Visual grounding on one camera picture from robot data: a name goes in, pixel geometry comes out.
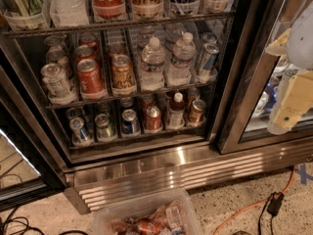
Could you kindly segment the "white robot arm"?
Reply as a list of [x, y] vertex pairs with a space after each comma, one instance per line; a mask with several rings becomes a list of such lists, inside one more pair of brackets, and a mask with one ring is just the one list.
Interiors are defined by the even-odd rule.
[[298, 72], [284, 76], [278, 86], [267, 124], [267, 130], [274, 135], [291, 131], [313, 107], [313, 2], [292, 24], [287, 58]]

